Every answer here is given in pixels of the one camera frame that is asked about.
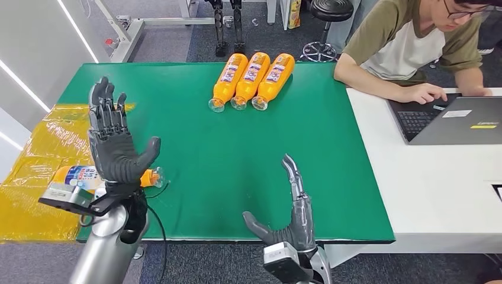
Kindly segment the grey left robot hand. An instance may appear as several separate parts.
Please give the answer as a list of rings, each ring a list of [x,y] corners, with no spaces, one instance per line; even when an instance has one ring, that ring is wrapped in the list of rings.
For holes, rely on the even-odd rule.
[[[128,127],[126,93],[114,99],[115,86],[106,76],[89,91],[89,144],[94,165],[102,178],[121,184],[138,184],[160,154],[161,139],[153,136],[138,153]]]

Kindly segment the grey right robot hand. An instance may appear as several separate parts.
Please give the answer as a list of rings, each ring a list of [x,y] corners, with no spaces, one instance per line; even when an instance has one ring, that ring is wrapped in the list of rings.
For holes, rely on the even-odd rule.
[[[291,186],[290,223],[283,229],[272,230],[261,224],[249,211],[242,213],[244,222],[246,227],[268,246],[285,241],[300,253],[314,251],[316,241],[310,196],[303,188],[303,178],[293,158],[285,154],[281,163]]]

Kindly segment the person's right hand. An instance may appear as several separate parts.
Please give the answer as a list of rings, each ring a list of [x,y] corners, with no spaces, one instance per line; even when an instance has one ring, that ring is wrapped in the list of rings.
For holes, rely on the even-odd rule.
[[[421,105],[438,99],[446,102],[448,100],[447,94],[443,88],[429,83],[402,87],[401,94],[398,96],[398,102],[417,102]]]

